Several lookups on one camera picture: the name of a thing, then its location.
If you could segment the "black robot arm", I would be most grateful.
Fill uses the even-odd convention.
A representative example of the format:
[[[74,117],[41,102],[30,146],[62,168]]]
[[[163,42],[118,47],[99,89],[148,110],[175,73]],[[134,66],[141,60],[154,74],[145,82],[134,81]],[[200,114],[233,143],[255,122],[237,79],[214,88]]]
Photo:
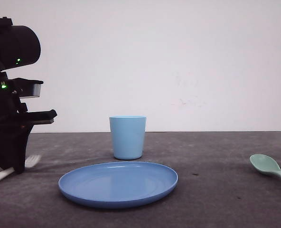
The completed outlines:
[[[39,97],[43,81],[9,79],[6,70],[34,64],[40,53],[40,42],[32,29],[14,26],[10,18],[0,18],[0,167],[13,168],[17,174],[25,170],[33,126],[53,123],[57,113],[29,112],[21,99]]]

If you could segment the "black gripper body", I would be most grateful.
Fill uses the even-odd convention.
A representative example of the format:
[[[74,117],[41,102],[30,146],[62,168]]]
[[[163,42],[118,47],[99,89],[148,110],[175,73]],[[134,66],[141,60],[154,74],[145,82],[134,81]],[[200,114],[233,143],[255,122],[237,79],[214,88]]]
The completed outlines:
[[[0,126],[52,124],[57,113],[49,111],[29,112],[27,104],[13,93],[12,79],[5,72],[0,72]]]

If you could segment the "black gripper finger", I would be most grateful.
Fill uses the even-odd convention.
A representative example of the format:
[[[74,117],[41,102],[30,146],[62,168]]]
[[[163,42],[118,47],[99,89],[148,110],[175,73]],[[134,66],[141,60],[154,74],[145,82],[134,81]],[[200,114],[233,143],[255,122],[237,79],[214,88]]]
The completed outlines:
[[[13,168],[17,174],[25,170],[25,157],[31,125],[0,126],[0,167]]]

